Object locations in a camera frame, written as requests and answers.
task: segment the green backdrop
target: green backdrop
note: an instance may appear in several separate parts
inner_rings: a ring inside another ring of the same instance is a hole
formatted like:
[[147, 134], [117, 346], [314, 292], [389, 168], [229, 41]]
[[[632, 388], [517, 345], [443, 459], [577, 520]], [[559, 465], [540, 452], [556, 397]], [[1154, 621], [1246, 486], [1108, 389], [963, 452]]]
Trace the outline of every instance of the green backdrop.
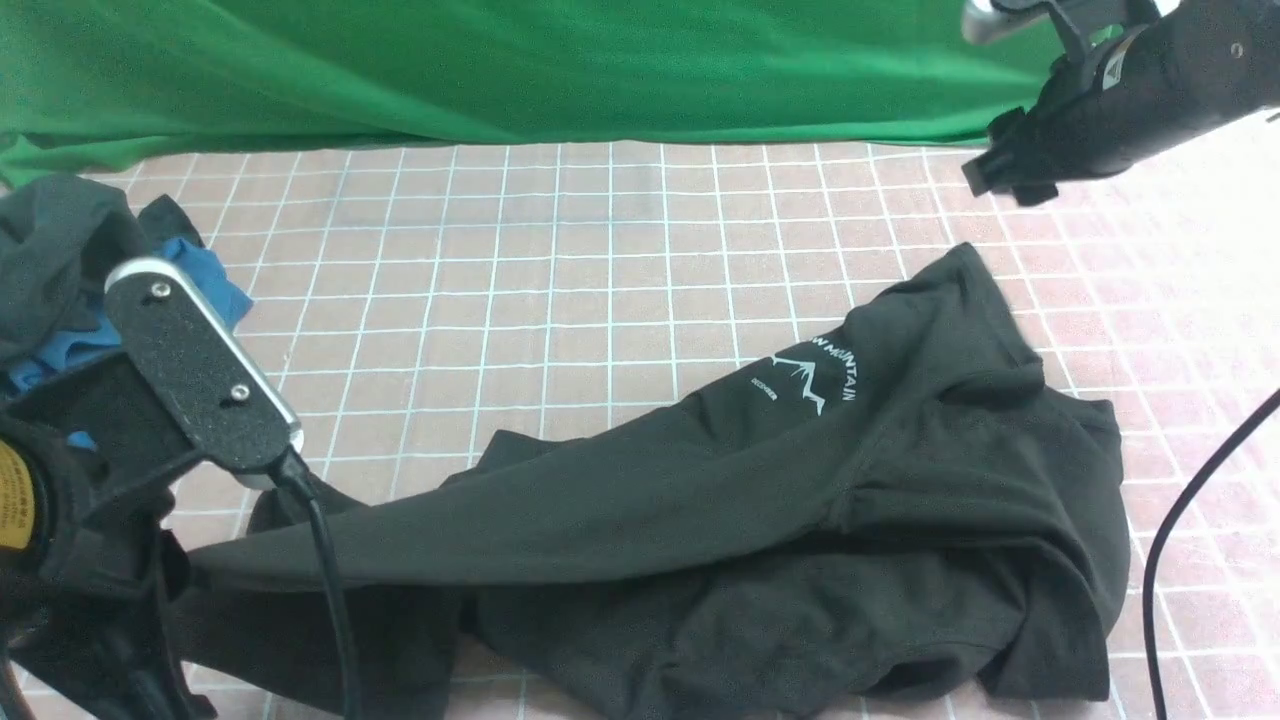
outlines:
[[1030, 102], [1048, 27], [961, 0], [22, 0], [0, 179], [187, 151], [429, 141], [961, 142]]

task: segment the dark green t-shirt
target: dark green t-shirt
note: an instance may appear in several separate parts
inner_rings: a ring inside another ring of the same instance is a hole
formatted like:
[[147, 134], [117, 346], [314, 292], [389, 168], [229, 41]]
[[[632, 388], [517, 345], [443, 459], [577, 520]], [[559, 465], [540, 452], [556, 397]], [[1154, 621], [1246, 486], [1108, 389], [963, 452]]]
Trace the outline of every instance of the dark green t-shirt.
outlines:
[[[671, 407], [568, 443], [498, 433], [421, 496], [329, 500], [371, 716], [442, 712], [463, 628], [609, 717], [709, 720], [974, 675], [1105, 698], [1121, 477], [1110, 404], [1044, 386], [963, 245]], [[269, 500], [257, 525], [285, 515]], [[307, 529], [192, 561], [184, 657], [338, 707]]]

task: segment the printed logo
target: printed logo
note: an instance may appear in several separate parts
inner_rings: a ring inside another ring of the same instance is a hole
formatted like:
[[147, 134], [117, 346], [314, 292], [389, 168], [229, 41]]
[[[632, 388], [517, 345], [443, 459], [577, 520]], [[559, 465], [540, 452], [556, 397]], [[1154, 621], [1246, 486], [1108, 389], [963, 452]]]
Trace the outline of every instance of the printed logo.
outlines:
[[[826, 337], [815, 337], [809, 342], [788, 347], [769, 356], [769, 368], [790, 370], [790, 378], [799, 378], [799, 398], [812, 402], [814, 414], [822, 416], [828, 402], [852, 401], [858, 398], [858, 360], [854, 352], [831, 342]], [[764, 392], [769, 400], [778, 400], [780, 387], [753, 378], [751, 384]]]
[[827, 405], [827, 401], [813, 393], [813, 374], [818, 370], [817, 363], [804, 363], [800, 360], [787, 360], [786, 357], [778, 357], [777, 355], [771, 355], [769, 360], [773, 360], [774, 365], [792, 365], [795, 370], [791, 377], [804, 378], [804, 386], [800, 388], [800, 397], [813, 402], [814, 407], [818, 409], [818, 414], [822, 415], [822, 407]]

